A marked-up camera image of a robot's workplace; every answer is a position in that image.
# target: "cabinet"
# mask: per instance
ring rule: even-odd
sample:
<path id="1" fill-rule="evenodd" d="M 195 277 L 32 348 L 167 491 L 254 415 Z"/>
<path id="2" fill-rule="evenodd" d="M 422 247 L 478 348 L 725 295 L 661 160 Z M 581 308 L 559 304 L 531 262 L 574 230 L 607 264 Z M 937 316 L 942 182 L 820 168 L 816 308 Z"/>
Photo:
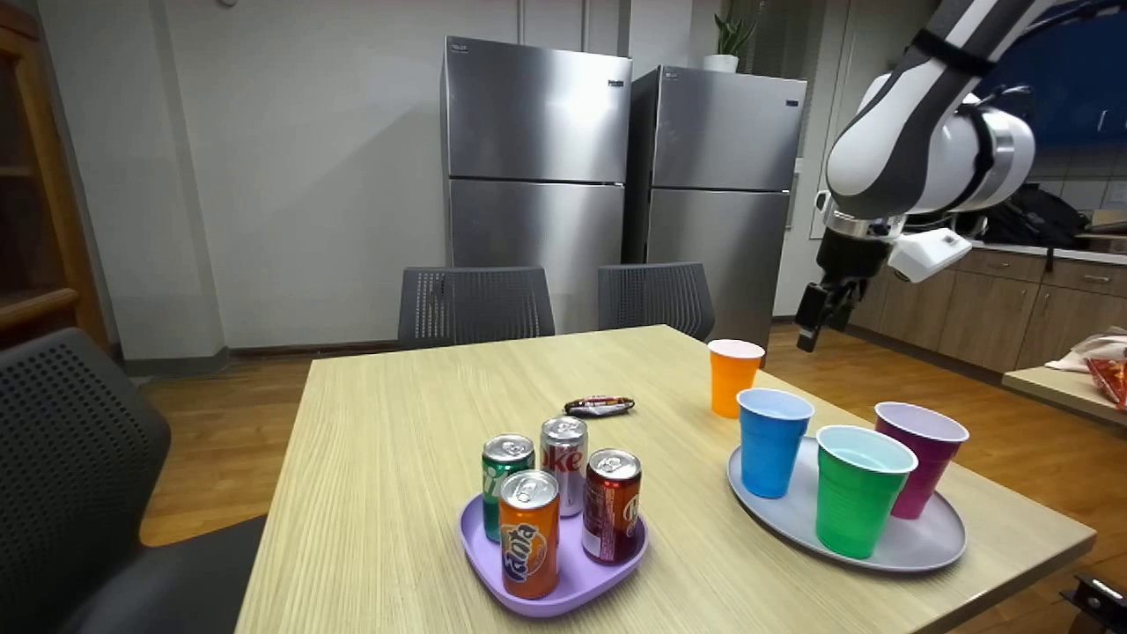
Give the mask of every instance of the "cabinet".
<path id="1" fill-rule="evenodd" d="M 849 324 L 937 354 L 952 294 L 953 267 L 924 284 L 881 267 Z"/>
<path id="2" fill-rule="evenodd" d="M 1072 345 L 1106 327 L 1127 327 L 1127 267 L 1056 262 L 1036 295 L 1013 365 L 1060 359 Z"/>
<path id="3" fill-rule="evenodd" d="M 1127 262 L 973 249 L 924 284 L 881 272 L 849 324 L 995 373 L 1042 365 L 1127 327 Z"/>
<path id="4" fill-rule="evenodd" d="M 105 341 L 38 34 L 0 8 L 0 345 L 58 324 Z"/>
<path id="5" fill-rule="evenodd" d="M 924 284 L 883 267 L 849 324 L 1003 373 L 1020 357 L 1042 267 L 1042 258 L 995 249 L 973 249 Z"/>
<path id="6" fill-rule="evenodd" d="M 1010 371 L 1038 294 L 1042 262 L 975 249 L 958 264 L 942 354 L 983 371 Z"/>

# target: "refrigerator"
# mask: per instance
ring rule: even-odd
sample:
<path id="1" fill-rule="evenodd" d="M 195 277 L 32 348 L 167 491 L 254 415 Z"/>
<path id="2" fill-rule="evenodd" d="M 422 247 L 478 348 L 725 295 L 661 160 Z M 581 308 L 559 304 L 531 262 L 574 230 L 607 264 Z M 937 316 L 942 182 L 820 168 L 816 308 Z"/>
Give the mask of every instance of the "refrigerator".
<path id="1" fill-rule="evenodd" d="M 452 264 L 541 264 L 558 332 L 594 327 L 594 272 L 620 262 L 629 60 L 446 40 Z"/>
<path id="2" fill-rule="evenodd" d="M 659 66 L 629 86 L 622 262 L 702 262 L 715 332 L 767 341 L 806 80 Z"/>

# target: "cup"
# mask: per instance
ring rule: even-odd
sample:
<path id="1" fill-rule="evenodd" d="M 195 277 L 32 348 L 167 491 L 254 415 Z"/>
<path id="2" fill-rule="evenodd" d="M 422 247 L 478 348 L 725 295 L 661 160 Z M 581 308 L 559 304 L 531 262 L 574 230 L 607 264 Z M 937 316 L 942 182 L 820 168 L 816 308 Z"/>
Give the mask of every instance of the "cup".
<path id="1" fill-rule="evenodd" d="M 919 467 L 908 476 L 902 497 L 890 508 L 894 519 L 924 516 L 948 460 L 973 437 L 962 424 L 914 403 L 878 403 L 878 432 L 908 444 L 919 459 Z"/>
<path id="2" fill-rule="evenodd" d="M 816 432 L 815 537 L 833 552 L 871 559 L 916 454 L 878 431 L 824 425 Z"/>
<path id="3" fill-rule="evenodd" d="M 788 491 L 815 405 L 767 386 L 740 391 L 740 481 L 754 497 L 779 501 Z"/>
<path id="4" fill-rule="evenodd" d="M 710 365 L 710 412 L 737 420 L 740 405 L 737 396 L 750 386 L 754 373 L 761 371 L 766 348 L 745 338 L 710 338 L 707 341 L 707 365 Z"/>

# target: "phone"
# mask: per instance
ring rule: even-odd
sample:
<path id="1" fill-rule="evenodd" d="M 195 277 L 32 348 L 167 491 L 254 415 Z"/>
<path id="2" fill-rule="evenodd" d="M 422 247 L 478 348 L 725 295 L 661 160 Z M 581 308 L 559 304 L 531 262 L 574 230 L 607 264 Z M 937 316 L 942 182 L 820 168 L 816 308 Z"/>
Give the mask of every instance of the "phone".
<path id="1" fill-rule="evenodd" d="M 574 420 L 611 420 L 611 415 L 626 415 L 635 408 L 635 397 L 574 397 L 564 405 L 566 415 Z"/>

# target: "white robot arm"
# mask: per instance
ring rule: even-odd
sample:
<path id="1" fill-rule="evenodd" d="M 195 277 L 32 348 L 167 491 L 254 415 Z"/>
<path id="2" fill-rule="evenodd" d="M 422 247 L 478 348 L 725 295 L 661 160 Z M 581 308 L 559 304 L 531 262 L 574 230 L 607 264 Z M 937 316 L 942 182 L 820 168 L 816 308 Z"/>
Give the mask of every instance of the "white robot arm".
<path id="1" fill-rule="evenodd" d="M 824 324 L 849 319 L 883 262 L 914 282 L 953 264 L 973 243 L 943 230 L 948 217 L 999 206 L 1025 182 L 1031 130 L 973 87 L 1056 5 L 943 0 L 871 86 L 829 155 L 824 282 L 802 295 L 799 348 L 815 348 Z"/>

